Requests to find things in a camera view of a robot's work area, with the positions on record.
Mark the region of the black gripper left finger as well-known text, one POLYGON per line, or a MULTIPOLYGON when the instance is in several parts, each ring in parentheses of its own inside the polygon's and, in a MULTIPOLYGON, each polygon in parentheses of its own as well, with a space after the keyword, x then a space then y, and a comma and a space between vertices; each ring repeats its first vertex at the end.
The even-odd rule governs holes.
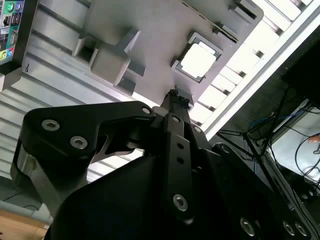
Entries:
MULTIPOLYGON (((23 118, 10 174, 55 219, 76 191, 140 158, 164 165, 164 197, 191 194, 189 99, 170 90, 159 107, 140 101, 37 108, 23 118)), ((186 219, 190 204, 176 208, 186 219)))

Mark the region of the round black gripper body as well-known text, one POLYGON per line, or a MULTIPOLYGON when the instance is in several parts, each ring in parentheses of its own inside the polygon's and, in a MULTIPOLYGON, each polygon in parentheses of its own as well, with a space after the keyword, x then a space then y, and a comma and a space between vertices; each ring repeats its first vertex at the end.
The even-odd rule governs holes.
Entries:
POLYGON ((165 198, 164 164, 141 157, 77 190, 60 206, 46 235, 49 240, 247 240, 240 213, 231 212, 218 193, 214 161, 221 157, 200 150, 193 162, 193 222, 171 197, 165 198))

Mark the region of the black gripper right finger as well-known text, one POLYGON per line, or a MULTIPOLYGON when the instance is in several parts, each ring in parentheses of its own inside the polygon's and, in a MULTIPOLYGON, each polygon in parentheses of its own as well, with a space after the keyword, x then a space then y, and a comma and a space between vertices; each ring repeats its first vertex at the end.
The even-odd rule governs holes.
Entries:
POLYGON ((191 150, 196 239, 315 239, 315 222, 269 156, 253 154, 263 181, 228 145, 211 145, 185 110, 182 116, 191 150))

